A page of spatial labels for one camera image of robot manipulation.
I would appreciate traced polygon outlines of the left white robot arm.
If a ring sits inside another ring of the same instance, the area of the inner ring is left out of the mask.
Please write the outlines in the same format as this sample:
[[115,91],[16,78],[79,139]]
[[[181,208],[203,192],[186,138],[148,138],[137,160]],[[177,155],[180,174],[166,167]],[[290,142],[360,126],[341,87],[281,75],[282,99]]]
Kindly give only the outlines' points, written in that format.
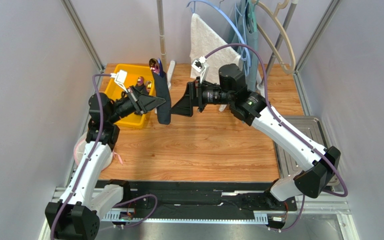
[[146,114],[166,103],[130,86],[118,100],[97,92],[88,100],[90,121],[86,145],[73,178],[57,202],[49,202],[45,216],[52,240],[94,240],[100,223],[120,203],[129,184],[116,180],[93,197],[99,175],[113,153],[120,129],[115,122],[134,113]]

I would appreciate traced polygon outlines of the purple iridescent knife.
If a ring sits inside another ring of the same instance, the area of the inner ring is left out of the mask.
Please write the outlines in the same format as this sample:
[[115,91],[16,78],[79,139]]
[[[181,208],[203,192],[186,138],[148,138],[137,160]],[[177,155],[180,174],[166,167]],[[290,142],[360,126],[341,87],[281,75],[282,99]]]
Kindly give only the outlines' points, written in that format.
[[165,76],[165,72],[164,72],[163,63],[160,58],[157,59],[157,63],[158,63],[158,75],[163,78]]

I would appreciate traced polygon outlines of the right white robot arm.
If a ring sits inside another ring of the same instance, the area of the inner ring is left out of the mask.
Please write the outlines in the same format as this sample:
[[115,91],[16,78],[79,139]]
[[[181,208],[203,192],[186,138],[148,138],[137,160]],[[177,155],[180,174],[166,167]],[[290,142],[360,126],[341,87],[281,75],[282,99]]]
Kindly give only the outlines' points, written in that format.
[[206,105],[228,105],[234,117],[270,137],[301,169],[276,180],[266,191],[268,197],[279,202],[297,195],[318,198],[335,176],[340,150],[310,139],[262,95],[248,90],[245,74],[235,64],[220,67],[218,75],[218,84],[200,77],[188,82],[183,97],[171,108],[171,114],[191,117],[194,108],[202,112]]

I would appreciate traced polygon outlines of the iridescent spoon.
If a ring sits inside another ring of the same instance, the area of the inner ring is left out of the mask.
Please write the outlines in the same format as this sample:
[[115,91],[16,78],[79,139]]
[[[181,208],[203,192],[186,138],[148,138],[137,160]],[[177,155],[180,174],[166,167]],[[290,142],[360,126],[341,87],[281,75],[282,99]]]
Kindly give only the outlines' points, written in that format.
[[158,69],[158,66],[159,66],[159,65],[158,65],[158,63],[157,63],[157,59],[156,59],[156,58],[151,58],[151,59],[149,60],[148,64],[149,64],[149,68],[150,68],[150,70],[151,70],[153,73],[159,75],[159,69]]

